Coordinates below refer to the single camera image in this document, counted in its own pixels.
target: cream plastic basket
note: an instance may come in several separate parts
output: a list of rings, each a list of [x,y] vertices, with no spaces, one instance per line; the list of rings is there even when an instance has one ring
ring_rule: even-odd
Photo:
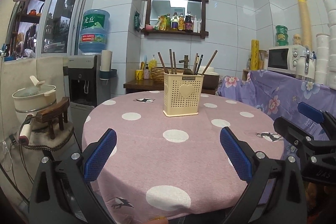
[[[164,110],[167,117],[198,114],[203,75],[164,74]]]

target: pink tablecloth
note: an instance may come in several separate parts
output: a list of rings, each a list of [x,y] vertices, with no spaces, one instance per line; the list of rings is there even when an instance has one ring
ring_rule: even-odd
[[[85,122],[83,148],[108,128],[117,133],[97,183],[121,224],[233,206],[246,183],[219,142],[224,126],[254,151],[282,156],[284,144],[272,119],[254,107],[202,94],[198,115],[168,118],[162,110],[163,91],[133,93],[102,103]]]

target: blue gripper pad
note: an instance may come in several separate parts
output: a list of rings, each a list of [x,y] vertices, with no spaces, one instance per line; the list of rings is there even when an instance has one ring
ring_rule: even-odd
[[[252,164],[231,133],[226,128],[222,128],[219,139],[239,178],[246,182],[250,182],[253,176]]]
[[[105,138],[98,144],[84,165],[84,180],[86,183],[98,178],[116,144],[117,134],[113,129],[109,129]]]
[[[301,102],[297,106],[297,110],[308,117],[309,119],[313,120],[316,123],[323,123],[324,117],[322,112],[318,111],[317,109],[311,107],[310,105],[307,105],[304,102]]]

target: white kettle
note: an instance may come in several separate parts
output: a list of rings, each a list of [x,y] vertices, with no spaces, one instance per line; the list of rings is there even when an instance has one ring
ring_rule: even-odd
[[[306,47],[305,55],[300,56],[296,65],[296,79],[314,82],[315,63],[313,53]]]

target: heart emblem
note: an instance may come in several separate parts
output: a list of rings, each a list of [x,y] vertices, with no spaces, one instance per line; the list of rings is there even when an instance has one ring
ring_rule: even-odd
[[[194,92],[194,86],[193,85],[181,85],[179,88],[179,92],[184,98],[188,98],[191,93]]]

